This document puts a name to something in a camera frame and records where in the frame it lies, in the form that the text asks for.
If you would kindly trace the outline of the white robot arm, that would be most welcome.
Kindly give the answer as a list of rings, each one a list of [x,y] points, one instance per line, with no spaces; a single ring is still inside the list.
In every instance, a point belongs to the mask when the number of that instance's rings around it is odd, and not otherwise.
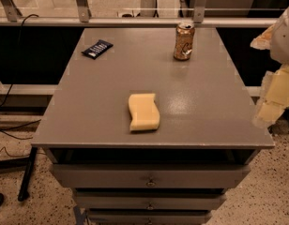
[[[280,18],[251,42],[257,50],[269,50],[270,57],[281,63],[275,72],[262,79],[260,98],[252,122],[259,128],[274,125],[289,107],[289,7]]]

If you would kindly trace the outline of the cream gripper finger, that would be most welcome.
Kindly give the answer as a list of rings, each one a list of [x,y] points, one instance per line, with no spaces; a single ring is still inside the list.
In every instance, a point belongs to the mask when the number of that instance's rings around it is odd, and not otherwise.
[[[252,123],[258,128],[274,125],[284,112],[282,105],[259,99],[256,103]]]
[[[282,65],[272,76],[265,95],[266,102],[289,107],[289,65]]]

